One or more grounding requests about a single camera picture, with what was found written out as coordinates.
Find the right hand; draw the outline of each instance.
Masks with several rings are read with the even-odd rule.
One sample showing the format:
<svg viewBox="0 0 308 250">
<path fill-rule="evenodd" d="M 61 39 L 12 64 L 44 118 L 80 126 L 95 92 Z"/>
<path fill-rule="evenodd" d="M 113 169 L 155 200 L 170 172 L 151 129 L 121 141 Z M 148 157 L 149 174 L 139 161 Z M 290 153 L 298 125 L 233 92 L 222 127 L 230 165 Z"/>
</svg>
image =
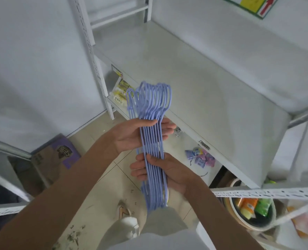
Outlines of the right hand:
<svg viewBox="0 0 308 250">
<path fill-rule="evenodd" d="M 137 161 L 130 165 L 132 169 L 131 176 L 136 177 L 140 181 L 147 180 L 148 177 L 143 153 L 138 154 L 135 159 Z M 164 160 L 158 159 L 150 154 L 147 154 L 146 159 L 148 163 L 164 170 L 167 175 L 168 187 L 182 194 L 185 194 L 188 185 L 199 178 L 191 169 L 168 153 L 164 153 Z"/>
</svg>

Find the green-bordered sign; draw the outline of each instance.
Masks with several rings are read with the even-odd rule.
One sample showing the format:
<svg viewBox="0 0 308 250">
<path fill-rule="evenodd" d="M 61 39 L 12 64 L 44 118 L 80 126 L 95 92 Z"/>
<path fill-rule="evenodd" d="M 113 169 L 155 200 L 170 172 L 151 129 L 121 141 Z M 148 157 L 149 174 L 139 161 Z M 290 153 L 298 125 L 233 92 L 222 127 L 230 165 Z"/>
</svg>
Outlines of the green-bordered sign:
<svg viewBox="0 0 308 250">
<path fill-rule="evenodd" d="M 226 0 L 263 19 L 277 0 Z"/>
</svg>

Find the red arrow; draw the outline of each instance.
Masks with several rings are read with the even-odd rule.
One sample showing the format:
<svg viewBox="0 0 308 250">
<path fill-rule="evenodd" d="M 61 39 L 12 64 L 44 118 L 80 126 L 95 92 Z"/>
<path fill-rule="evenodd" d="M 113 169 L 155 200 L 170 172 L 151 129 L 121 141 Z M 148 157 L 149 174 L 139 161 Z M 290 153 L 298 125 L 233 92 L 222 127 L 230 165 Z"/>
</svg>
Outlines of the red arrow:
<svg viewBox="0 0 308 250">
<path fill-rule="evenodd" d="M 273 4 L 274 0 L 267 0 L 264 9 L 260 12 L 260 15 L 263 16 L 265 11 Z"/>
</svg>

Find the bundle of hangers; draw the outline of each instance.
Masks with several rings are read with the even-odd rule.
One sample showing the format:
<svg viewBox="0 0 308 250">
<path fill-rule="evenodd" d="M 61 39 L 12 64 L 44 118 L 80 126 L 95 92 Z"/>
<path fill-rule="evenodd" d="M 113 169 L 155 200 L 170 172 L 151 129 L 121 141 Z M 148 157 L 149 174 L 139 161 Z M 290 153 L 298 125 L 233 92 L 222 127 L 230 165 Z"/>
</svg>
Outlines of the bundle of hangers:
<svg viewBox="0 0 308 250">
<path fill-rule="evenodd" d="M 148 175 L 148 180 L 142 182 L 141 191 L 148 211 L 165 207 L 168 201 L 167 177 L 161 168 L 148 163 L 146 154 L 164 159 L 161 122 L 170 107 L 171 94 L 171 87 L 167 84 L 151 85 L 146 82 L 142 82 L 137 89 L 129 88 L 126 92 L 127 110 L 131 119 L 138 117 L 158 120 L 154 126 L 140 128 Z"/>
</svg>

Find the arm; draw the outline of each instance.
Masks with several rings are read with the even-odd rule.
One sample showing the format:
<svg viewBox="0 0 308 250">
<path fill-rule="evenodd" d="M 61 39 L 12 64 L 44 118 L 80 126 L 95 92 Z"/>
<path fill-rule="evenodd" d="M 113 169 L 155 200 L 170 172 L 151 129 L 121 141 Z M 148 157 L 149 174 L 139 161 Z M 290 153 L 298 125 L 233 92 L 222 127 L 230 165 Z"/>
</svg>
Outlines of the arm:
<svg viewBox="0 0 308 250">
<path fill-rule="evenodd" d="M 137 162 L 130 168 L 132 176 L 143 181 L 147 179 L 143 154 L 136 157 Z M 189 201 L 199 221 L 210 236 L 216 249 L 263 249 L 258 242 L 228 213 L 205 182 L 187 166 L 170 154 L 165 153 L 161 160 L 147 154 L 150 164 L 162 168 L 168 176 L 168 186 L 181 192 Z"/>
<path fill-rule="evenodd" d="M 162 121 L 164 139 L 174 124 Z M 72 168 L 31 201 L 0 231 L 0 249 L 51 249 L 103 172 L 122 151 L 141 146 L 140 126 L 156 120 L 132 119 L 102 135 Z"/>
</svg>

